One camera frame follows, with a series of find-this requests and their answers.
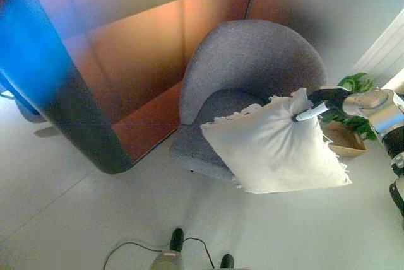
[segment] green leaf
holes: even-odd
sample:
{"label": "green leaf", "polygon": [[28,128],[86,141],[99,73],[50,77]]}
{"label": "green leaf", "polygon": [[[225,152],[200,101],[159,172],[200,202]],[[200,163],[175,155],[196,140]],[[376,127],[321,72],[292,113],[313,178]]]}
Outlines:
{"label": "green leaf", "polygon": [[367,79],[363,84],[361,84],[358,88],[359,93],[367,92],[374,86],[374,79]]}
{"label": "green leaf", "polygon": [[342,86],[349,91],[355,91],[356,89],[355,81],[350,78],[343,79],[342,81],[339,82],[338,86]]}
{"label": "green leaf", "polygon": [[355,81],[358,81],[361,77],[367,75],[367,73],[357,73],[354,74],[353,76],[350,76],[352,79],[354,79]]}

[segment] black cable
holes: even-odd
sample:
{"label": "black cable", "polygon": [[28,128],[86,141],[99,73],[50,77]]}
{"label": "black cable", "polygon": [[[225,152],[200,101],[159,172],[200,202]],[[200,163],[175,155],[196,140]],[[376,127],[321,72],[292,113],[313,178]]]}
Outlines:
{"label": "black cable", "polygon": [[135,242],[124,242],[123,244],[120,244],[118,247],[116,247],[113,251],[111,251],[110,254],[108,254],[107,259],[105,260],[104,266],[102,267],[103,270],[106,269],[105,267],[107,267],[107,263],[108,263],[108,260],[109,260],[109,258],[111,257],[111,255],[112,255],[116,250],[118,250],[119,248],[121,248],[122,246],[125,246],[125,245],[127,245],[127,244],[137,245],[137,246],[139,246],[139,247],[142,247],[142,248],[144,248],[144,249],[146,249],[146,250],[149,250],[149,251],[152,251],[152,252],[162,252],[161,250],[151,249],[151,248],[145,247],[145,246],[140,245],[140,244],[135,243]]}
{"label": "black cable", "polygon": [[197,241],[201,242],[205,246],[206,254],[208,254],[210,264],[212,265],[212,268],[214,269],[215,265],[213,265],[212,258],[210,257],[210,254],[209,254],[209,251],[208,251],[208,248],[207,248],[205,242],[202,241],[200,238],[187,237],[185,240],[182,241],[182,243],[184,243],[186,240],[197,240]]}
{"label": "black cable", "polygon": [[[212,268],[214,269],[214,268],[215,268],[215,265],[213,264],[212,258],[210,257],[210,254],[209,254],[208,247],[206,246],[205,242],[202,241],[200,238],[187,237],[185,240],[182,241],[182,243],[184,243],[186,240],[197,240],[197,241],[201,242],[201,243],[205,246],[206,254],[208,255],[210,264],[211,264]],[[123,246],[125,246],[125,245],[127,245],[127,244],[137,245],[137,246],[139,246],[139,247],[141,247],[141,248],[144,248],[144,249],[149,250],[149,251],[152,251],[152,252],[162,252],[162,250],[151,249],[151,248],[145,247],[145,246],[140,245],[140,244],[135,243],[135,242],[124,242],[123,244],[120,244],[118,247],[116,247],[114,250],[112,250],[112,251],[108,254],[108,256],[107,256],[107,258],[106,258],[106,260],[105,260],[105,262],[104,262],[104,266],[102,267],[103,270],[106,269],[108,260],[109,260],[109,258],[111,257],[111,255],[112,255],[116,250],[118,250],[119,248],[121,248],[121,247],[123,247]]]}

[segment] white pillow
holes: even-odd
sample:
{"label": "white pillow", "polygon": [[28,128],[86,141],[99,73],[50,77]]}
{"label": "white pillow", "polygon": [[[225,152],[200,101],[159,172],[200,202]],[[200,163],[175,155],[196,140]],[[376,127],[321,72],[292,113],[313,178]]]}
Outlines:
{"label": "white pillow", "polygon": [[201,129],[247,192],[348,185],[345,167],[324,143],[317,117],[292,121],[311,105],[301,88],[292,97],[273,97],[264,107],[251,105]]}

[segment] potted plant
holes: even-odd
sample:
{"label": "potted plant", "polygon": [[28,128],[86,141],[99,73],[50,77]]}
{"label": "potted plant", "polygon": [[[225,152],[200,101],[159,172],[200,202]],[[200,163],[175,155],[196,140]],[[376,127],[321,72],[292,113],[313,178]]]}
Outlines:
{"label": "potted plant", "polygon": [[[354,93],[367,92],[374,87],[374,79],[364,79],[364,76],[366,73],[346,76],[338,86]],[[335,109],[325,112],[320,124],[325,137],[332,140],[330,149],[340,156],[358,156],[366,151],[366,139],[377,138],[367,119],[348,117]]]}

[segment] white wall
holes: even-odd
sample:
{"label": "white wall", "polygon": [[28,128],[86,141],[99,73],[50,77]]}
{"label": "white wall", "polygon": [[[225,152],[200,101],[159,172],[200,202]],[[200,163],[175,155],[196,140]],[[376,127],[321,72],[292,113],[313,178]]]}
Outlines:
{"label": "white wall", "polygon": [[287,25],[317,48],[336,84],[404,8],[404,0],[254,0],[250,18]]}
{"label": "white wall", "polygon": [[404,8],[404,0],[297,0],[328,23],[320,52],[330,83],[337,83]]}

